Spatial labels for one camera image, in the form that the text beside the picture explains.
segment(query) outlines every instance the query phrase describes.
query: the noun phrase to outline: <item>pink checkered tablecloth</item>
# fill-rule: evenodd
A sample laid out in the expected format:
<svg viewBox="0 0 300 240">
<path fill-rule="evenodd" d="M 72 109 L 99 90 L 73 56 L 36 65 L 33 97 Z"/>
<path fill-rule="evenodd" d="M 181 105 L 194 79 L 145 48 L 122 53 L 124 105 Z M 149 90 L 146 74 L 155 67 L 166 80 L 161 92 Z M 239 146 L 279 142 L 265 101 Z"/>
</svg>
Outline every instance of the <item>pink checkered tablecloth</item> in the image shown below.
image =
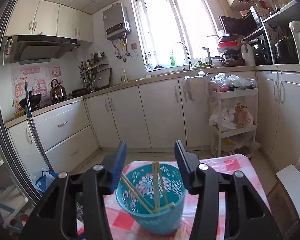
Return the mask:
<svg viewBox="0 0 300 240">
<path fill-rule="evenodd" d="M 263 201 L 266 203 L 267 207 L 270 209 L 268 200 L 266 198 L 266 194 L 263 191 L 262 185 L 258 179 L 256 172 L 253 169 L 249 159 L 241 154 L 213 158 L 213 159 L 205 159 L 200 160 L 201 163 L 205 163 L 215 169 L 217 172 L 232 174 L 234 171 L 240 170 L 242 171 L 246 177 L 249 179 L 251 184 L 255 187 Z M 127 165 L 123 173 L 127 173 L 132 171 L 135 168 L 140 166 L 149 164 L 151 162 L 144 161 L 134 161 Z M 177 162 L 160 162 L 167 163 L 170 165 L 178 166 Z M 110 226 L 110 230 L 112 233 L 112 237 L 114 240 L 155 240 L 158 239 L 158 236 L 152 236 L 149 232 L 144 230 L 135 220 L 117 203 L 115 198 L 115 194 L 111 196 L 106 196 L 104 198 L 106 213 L 108 216 L 108 222 Z M 188 240 L 192 225 L 194 222 L 195 211 L 197 208 L 198 195 L 191 196 L 187 193 L 185 198 L 185 205 L 182 214 L 182 224 L 177 235 L 171 236 L 162 236 L 159 237 L 160 240 L 170 240 L 171 237 L 175 239 L 180 239 L 178 236 L 185 236 L 182 240 Z M 225 222 L 226 222 L 226 203 L 225 203 L 225 194 L 224 192 L 219 193 L 219 220 L 218 220 L 218 233 L 217 240 L 224 239 L 224 231 L 225 231 Z M 78 225 L 78 233 L 82 233 L 84 231 L 82 223 Z"/>
</svg>

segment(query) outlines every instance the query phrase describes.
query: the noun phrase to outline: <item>range hood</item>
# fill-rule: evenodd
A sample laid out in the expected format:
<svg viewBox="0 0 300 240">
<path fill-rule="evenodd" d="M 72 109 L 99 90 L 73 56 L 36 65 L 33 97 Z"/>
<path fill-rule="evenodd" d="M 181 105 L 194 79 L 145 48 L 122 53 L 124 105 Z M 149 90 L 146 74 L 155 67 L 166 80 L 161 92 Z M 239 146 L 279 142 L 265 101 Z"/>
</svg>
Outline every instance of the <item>range hood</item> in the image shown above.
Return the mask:
<svg viewBox="0 0 300 240">
<path fill-rule="evenodd" d="M 80 46 L 75 39 L 55 36 L 18 35 L 7 38 L 13 40 L 10 63 L 19 62 L 21 65 L 49 62 Z"/>
</svg>

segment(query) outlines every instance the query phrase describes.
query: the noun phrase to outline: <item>kettle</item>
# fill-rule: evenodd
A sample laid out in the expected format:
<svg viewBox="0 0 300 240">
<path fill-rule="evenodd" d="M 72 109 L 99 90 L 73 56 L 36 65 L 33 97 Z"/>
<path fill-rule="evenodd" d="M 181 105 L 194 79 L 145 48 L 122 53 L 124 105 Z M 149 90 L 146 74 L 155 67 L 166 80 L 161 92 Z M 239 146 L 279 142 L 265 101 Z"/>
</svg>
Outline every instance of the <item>kettle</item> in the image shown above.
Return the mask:
<svg viewBox="0 0 300 240">
<path fill-rule="evenodd" d="M 50 99 L 52 101 L 58 99 L 58 98 L 64 98 L 66 97 L 66 90 L 61 84 L 58 82 L 57 79 L 52 79 L 51 80 L 51 91 L 50 91 Z"/>
</svg>

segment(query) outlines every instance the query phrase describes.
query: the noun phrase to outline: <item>electrical outlet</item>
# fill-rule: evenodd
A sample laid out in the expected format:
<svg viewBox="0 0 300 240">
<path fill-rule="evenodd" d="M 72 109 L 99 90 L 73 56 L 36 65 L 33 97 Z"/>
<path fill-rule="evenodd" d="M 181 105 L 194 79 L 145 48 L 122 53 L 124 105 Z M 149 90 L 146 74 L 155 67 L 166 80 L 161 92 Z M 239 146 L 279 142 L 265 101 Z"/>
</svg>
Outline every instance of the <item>electrical outlet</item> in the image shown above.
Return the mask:
<svg viewBox="0 0 300 240">
<path fill-rule="evenodd" d="M 137 48 L 137 44 L 136 43 L 132 43 L 131 44 L 131 49 L 136 49 Z"/>
</svg>

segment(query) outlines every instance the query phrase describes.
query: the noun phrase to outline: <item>wooden handle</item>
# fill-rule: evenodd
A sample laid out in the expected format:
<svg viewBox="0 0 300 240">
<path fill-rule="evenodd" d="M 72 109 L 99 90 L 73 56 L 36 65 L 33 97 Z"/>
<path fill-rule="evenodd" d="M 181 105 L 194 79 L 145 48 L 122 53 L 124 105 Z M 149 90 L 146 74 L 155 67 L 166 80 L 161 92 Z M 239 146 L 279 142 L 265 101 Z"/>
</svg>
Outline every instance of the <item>wooden handle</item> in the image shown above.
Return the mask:
<svg viewBox="0 0 300 240">
<path fill-rule="evenodd" d="M 25 110 L 22 109 L 21 111 L 18 111 L 18 112 L 16 112 L 16 113 L 14 113 L 14 116 L 17 116 L 18 114 L 22 114 L 24 111 L 25 111 Z"/>
</svg>

